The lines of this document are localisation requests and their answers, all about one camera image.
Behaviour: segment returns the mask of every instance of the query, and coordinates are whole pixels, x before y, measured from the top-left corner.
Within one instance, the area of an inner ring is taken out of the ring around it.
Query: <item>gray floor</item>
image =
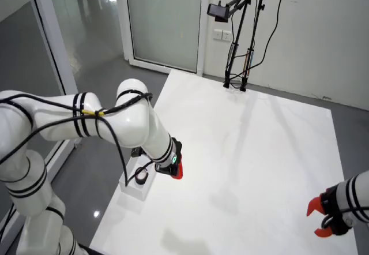
[[[58,3],[64,2],[63,0],[53,1],[56,8],[64,8]],[[101,16],[104,16],[105,21],[100,22],[100,25],[92,23],[85,27],[74,15],[78,13],[77,4],[70,2],[65,7],[67,10],[63,16],[60,13],[58,18],[59,22],[63,21],[63,30],[69,24],[74,29],[72,32],[64,30],[63,36],[76,72],[79,91],[93,91],[104,107],[110,107],[114,104],[119,83],[126,78],[135,77],[142,80],[153,92],[155,102],[167,76],[132,67],[124,61],[121,46],[116,44],[120,35],[116,30],[109,29],[110,26],[106,23],[116,21],[115,9],[110,5],[104,7]],[[267,88],[252,85],[249,88],[331,109],[345,178],[369,169],[369,112]],[[126,159],[129,158],[129,152],[127,149],[123,150]],[[52,185],[55,192],[67,208],[65,224],[73,230],[80,243],[90,244],[121,173],[122,166],[114,145],[98,138],[86,138],[72,152],[54,179]],[[93,216],[95,211],[100,212],[98,217]],[[369,231],[359,225],[355,228],[355,235],[359,255],[367,254]],[[15,254],[16,246],[15,242],[8,254]]]
[[[142,80],[153,92],[155,102],[167,78],[165,74],[132,67],[122,58],[108,62],[90,74],[93,75],[81,80],[78,87],[83,91],[94,85],[104,106],[112,105],[116,86],[129,77]],[[253,85],[248,88],[331,109],[345,179],[369,169],[369,112]],[[123,150],[127,159],[129,152]],[[98,138],[86,138],[70,155],[53,181],[57,195],[66,204],[65,224],[71,227],[82,244],[90,244],[121,173],[122,166],[115,147]],[[100,211],[98,218],[93,217],[94,211]],[[355,236],[359,255],[367,254],[367,227],[358,225]],[[15,254],[14,246],[8,254]]]

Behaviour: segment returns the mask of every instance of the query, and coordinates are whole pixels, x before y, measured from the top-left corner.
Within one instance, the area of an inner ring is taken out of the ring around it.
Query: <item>black cable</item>
[[[59,125],[59,124],[63,124],[66,122],[72,122],[72,121],[78,121],[81,119],[98,119],[102,122],[105,123],[105,125],[108,127],[109,131],[111,132],[111,135],[114,139],[114,143],[118,149],[119,152],[119,157],[121,158],[122,164],[123,164],[123,171],[124,171],[124,175],[125,175],[125,183],[127,185],[127,170],[126,170],[126,164],[125,164],[125,160],[122,154],[122,150],[120,148],[119,145],[119,141],[118,138],[113,130],[113,128],[111,127],[110,123],[104,119],[103,117],[97,116],[97,115],[80,115],[80,116],[76,116],[76,117],[70,117],[70,118],[65,118],[65,119],[61,119],[58,121],[54,121],[54,122],[50,122],[48,124],[45,124],[37,129],[35,129],[34,131],[32,131],[32,133],[30,135],[28,135],[20,144],[18,144],[18,146],[16,146],[12,151],[10,151],[7,155],[5,155],[1,160],[0,160],[0,164],[2,164],[3,162],[5,162],[6,160],[8,160],[8,158],[10,158],[12,155],[14,155],[19,149],[21,149],[23,147],[23,145],[25,145],[31,138],[33,138],[35,135],[37,135],[38,133],[40,133],[42,130],[55,126],[55,125]]]
[[[143,171],[144,169],[146,169],[148,166],[150,166],[153,163],[152,160],[150,160],[148,163],[144,164],[142,167],[138,167],[134,174],[128,179],[127,185],[129,184],[129,182],[131,182],[131,180],[137,176],[137,174],[141,173],[141,171]]]
[[[147,99],[149,101],[150,98],[152,98],[152,93],[150,92],[144,93],[143,95],[137,95],[134,98],[131,98],[130,100],[128,100],[127,102],[124,102],[123,104],[119,106],[116,106],[109,110],[104,111],[104,115],[117,113],[118,111],[122,111],[132,106],[134,103],[139,102],[141,99]]]
[[[262,58],[262,60],[261,60],[261,62],[260,62],[260,63],[258,63],[258,64],[256,64],[256,65],[254,65],[254,66],[250,67],[248,70],[253,69],[253,68],[255,68],[255,67],[257,67],[257,66],[261,65],[261,64],[262,64],[262,62],[263,62],[263,61],[264,61],[264,59],[265,59],[266,51],[267,51],[267,49],[268,49],[268,45],[269,45],[269,43],[270,43],[270,40],[272,39],[272,37],[273,37],[273,35],[274,35],[275,31],[277,30],[277,27],[278,27],[279,11],[280,11],[280,7],[281,7],[281,3],[282,3],[282,0],[279,0],[279,3],[278,3],[278,9],[277,9],[277,21],[276,21],[276,26],[275,26],[275,28],[274,28],[274,30],[273,30],[273,32],[272,32],[272,34],[270,34],[270,37],[269,37],[269,39],[268,39],[268,42],[266,43],[263,58]],[[256,3],[255,3],[255,17],[254,17],[254,28],[253,28],[253,33],[254,33],[254,30],[256,30],[255,22],[256,22],[256,14],[257,14],[257,4],[258,4],[258,2],[256,1]],[[231,79],[235,79],[235,78],[237,78],[237,77],[240,77],[243,73],[244,73],[244,71],[240,72],[239,74],[231,73],[231,75],[234,75],[235,77],[230,78],[230,80],[231,80]]]
[[[9,224],[9,222],[12,219],[13,215],[16,213],[16,210],[13,210],[13,209],[14,209],[14,203],[12,203],[12,206],[10,206],[10,209],[9,209],[9,212],[7,213],[7,217],[6,217],[6,220],[4,222],[4,225],[0,230],[0,243],[2,241],[2,237],[4,235],[6,226]]]
[[[99,109],[99,110],[97,110],[97,111],[95,111],[95,115],[99,115],[99,112],[102,112],[102,111],[104,111],[105,109],[104,108],[101,108],[101,109]],[[100,131],[99,131],[99,127],[98,127],[98,119],[96,118],[95,119],[95,129],[96,129],[96,133],[97,133],[97,135],[99,136],[99,138],[102,138],[102,136],[100,135]]]
[[[143,95],[139,95],[139,96],[136,96],[130,100],[128,100],[127,102],[121,104],[120,106],[116,106],[114,108],[111,108],[107,111],[104,112],[104,114],[112,114],[112,113],[116,113],[118,111],[121,111],[121,110],[124,110],[128,107],[130,107],[131,105],[133,105],[134,103],[136,102],[139,102],[140,100],[146,98],[147,100],[149,100],[150,98],[152,97],[152,93],[145,93]],[[40,97],[37,97],[37,96],[33,96],[33,95],[30,95],[28,93],[19,93],[17,95],[13,95],[13,96],[9,96],[7,98],[4,98],[4,99],[0,99],[0,104],[1,103],[8,103],[9,101],[15,99],[15,98],[30,98],[30,99],[33,99],[33,100],[37,100],[39,102],[42,102],[42,103],[45,103],[45,104],[49,104],[49,105],[53,105],[53,106],[56,106],[56,107],[61,107],[61,108],[65,108],[67,110],[71,110],[71,111],[79,111],[79,112],[82,112],[81,109],[78,109],[78,108],[74,108],[72,106],[68,106],[68,105],[64,105],[64,104],[61,104],[61,103],[57,103],[57,102],[51,102],[49,100],[46,100],[46,99],[42,99]],[[35,129],[30,135],[28,135],[20,144],[18,144],[18,146],[16,146],[12,151],[10,151],[7,155],[5,155],[2,159],[0,159],[0,164],[2,164],[3,162],[5,162],[6,160],[8,160],[8,158],[10,158],[12,155],[14,155],[20,148],[22,148],[31,138],[33,138],[35,135],[37,135],[38,133],[40,133],[42,130],[46,129],[46,128],[49,128],[49,127],[52,127],[52,126],[55,126],[55,125],[59,125],[59,124],[63,124],[63,123],[66,123],[66,122],[72,122],[72,121],[77,121],[77,120],[80,120],[80,119],[95,119],[96,121],[97,120],[100,120],[102,122],[105,123],[105,125],[108,127],[112,137],[113,137],[113,140],[114,140],[114,143],[118,149],[118,153],[119,153],[119,157],[121,159],[121,162],[122,162],[122,165],[123,165],[123,172],[124,172],[124,176],[125,176],[125,185],[127,186],[128,185],[128,177],[127,177],[127,169],[126,169],[126,163],[125,163],[125,160],[124,160],[124,157],[123,157],[123,153],[122,153],[122,150],[121,150],[121,146],[119,145],[119,141],[118,141],[118,138],[116,136],[116,133],[114,132],[114,129],[111,127],[110,123],[104,119],[103,117],[99,116],[98,115],[98,112],[94,115],[80,115],[80,116],[77,116],[77,117],[70,117],[70,118],[65,118],[65,119],[61,119],[59,121],[54,121],[54,122],[51,122],[51,123],[48,123],[46,125],[43,125],[37,129]],[[143,166],[143,169],[145,169],[149,164],[153,163],[152,161],[150,161],[148,164],[144,165]],[[13,182],[18,182],[20,180],[22,180],[24,177],[26,177],[29,173],[29,169],[31,167],[31,163],[30,161],[28,161],[28,170],[26,172],[26,174],[18,179],[18,180],[15,180],[15,181],[2,181],[2,182],[6,182],[6,183],[13,183]],[[135,175],[137,175],[138,173],[140,173],[143,169],[135,172]],[[9,210],[9,213],[7,215],[7,218],[5,220],[5,223],[3,225],[3,227],[1,228],[0,230],[0,243],[1,243],[1,240],[2,240],[2,237],[3,237],[3,234],[4,234],[4,231],[6,229],[6,226],[9,224],[11,218],[13,217],[13,215],[15,214],[16,210],[13,210],[14,209],[14,203],[12,204],[12,206],[10,207],[10,210]]]
[[[241,88],[241,86],[239,86],[239,87],[237,87],[236,85],[234,85],[233,83],[231,83],[231,82],[229,82],[230,83],[230,85],[233,87],[233,88],[235,88],[235,89],[240,89]]]
[[[258,9],[258,0],[255,0],[255,16],[254,16],[254,26],[253,26],[253,34],[254,34],[254,30],[256,29],[256,15],[257,15],[257,10]],[[255,48],[255,38],[253,38],[253,49]]]
[[[238,55],[238,56],[235,56],[235,58],[239,58],[239,57],[245,57],[248,53],[246,54],[242,54],[242,55]]]
[[[322,229],[326,229],[329,227],[329,223],[332,221],[332,219],[335,216],[340,216],[343,213],[348,213],[348,212],[356,212],[356,211],[369,211],[369,207],[353,207],[353,208],[347,208],[347,209],[343,209],[334,213],[329,213],[328,215],[326,215],[322,221],[321,227]]]
[[[263,58],[262,58],[262,60],[261,60],[261,62],[260,62],[260,63],[257,63],[256,65],[254,65],[254,66],[250,67],[250,68],[249,68],[249,70],[250,70],[250,69],[253,69],[253,68],[255,68],[255,67],[259,66],[259,65],[261,65],[261,64],[263,63],[264,59],[265,59],[266,50],[268,49],[268,45],[269,45],[269,43],[270,43],[270,40],[272,39],[272,37],[273,37],[273,35],[274,35],[275,31],[277,30],[277,27],[278,27],[278,21],[279,21],[279,10],[280,10],[280,7],[281,7],[281,3],[282,3],[282,0],[279,0],[278,9],[277,9],[277,22],[276,22],[276,26],[275,26],[275,28],[274,28],[274,30],[273,30],[273,32],[272,32],[272,34],[270,35],[270,37],[269,37],[269,39],[268,39],[268,42],[266,43]]]
[[[235,41],[235,30],[233,28],[233,16],[234,16],[234,14],[231,17],[231,23],[232,23],[232,43]]]
[[[56,106],[56,107],[67,109],[67,110],[78,111],[80,113],[82,112],[81,109],[74,108],[74,107],[68,106],[68,105],[64,105],[64,104],[61,104],[61,103],[58,103],[58,102],[49,101],[49,100],[40,98],[38,96],[30,95],[29,93],[18,93],[16,95],[12,95],[12,96],[0,99],[0,103],[7,103],[8,101],[11,101],[15,98],[30,98],[30,99],[33,99],[33,100],[36,100],[36,101],[39,101],[39,102],[42,102],[42,103],[45,103],[45,104],[53,105],[53,106]]]

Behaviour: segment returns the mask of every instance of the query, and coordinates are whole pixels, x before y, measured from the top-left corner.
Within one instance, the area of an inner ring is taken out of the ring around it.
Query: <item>wall socket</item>
[[[223,30],[222,40],[225,40],[227,42],[232,41],[232,32]]]
[[[221,37],[223,36],[223,30],[221,29],[214,29],[213,31],[213,39],[221,40]]]
[[[213,39],[215,40],[222,40],[225,42],[231,42],[232,41],[232,32],[222,29],[214,29],[213,31]]]

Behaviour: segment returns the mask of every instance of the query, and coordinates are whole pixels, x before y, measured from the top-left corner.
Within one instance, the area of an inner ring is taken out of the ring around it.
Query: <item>white tabletop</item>
[[[117,187],[91,247],[119,254],[356,255],[318,238],[308,202],[344,179],[330,110],[172,71],[155,111],[183,144],[183,179],[145,201]]]

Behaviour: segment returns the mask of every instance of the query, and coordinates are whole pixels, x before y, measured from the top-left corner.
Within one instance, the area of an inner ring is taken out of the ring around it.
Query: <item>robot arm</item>
[[[122,82],[116,95],[116,106],[120,106],[147,93],[144,83],[136,79],[128,79]],[[19,94],[15,91],[0,93],[0,99]],[[101,104],[93,93],[79,93],[76,95],[57,96],[42,98],[49,102],[64,104],[73,108],[87,110],[89,112],[107,111],[101,108]],[[70,117],[77,117],[78,111],[60,108],[52,104],[46,104],[28,97],[19,97],[8,103],[0,104],[0,159],[4,159],[14,147],[16,147],[32,131],[32,125],[41,127],[55,121]],[[174,178],[181,179],[181,143],[172,138],[161,124],[150,102],[146,99],[132,104],[124,110],[118,110],[111,114],[102,115],[102,118],[114,130],[118,143],[122,147],[142,147],[147,156],[155,162],[155,169],[160,173],[169,174]],[[100,136],[101,138],[115,143],[110,129],[103,121],[79,119],[55,126],[50,126],[40,132],[43,138],[50,141],[59,141],[79,137]],[[36,170],[36,164],[29,162],[31,155],[26,155],[27,145],[24,145],[16,153],[6,160],[0,161],[0,179],[2,181],[16,181],[22,178],[29,168],[33,178],[27,177],[16,183],[6,183],[10,195],[20,192],[33,183],[36,183],[43,174],[43,166]],[[50,201],[51,196],[44,197],[42,192],[48,192],[41,188],[35,194],[27,198],[15,198],[12,196],[18,211],[26,216],[32,216],[42,210],[45,203]],[[35,199],[29,206],[29,199]]]
[[[147,93],[142,82],[126,80],[118,88],[115,107],[105,110],[93,93],[37,97],[0,92],[0,181],[27,217],[17,254],[87,254],[63,225],[65,206],[52,191],[43,158],[27,150],[36,132],[49,141],[99,136],[122,147],[141,147],[156,171],[182,178],[182,144],[143,98]]]
[[[322,227],[315,230],[321,238],[344,235],[358,222],[369,223],[369,171],[340,182],[312,199],[307,216],[314,210],[326,215]]]

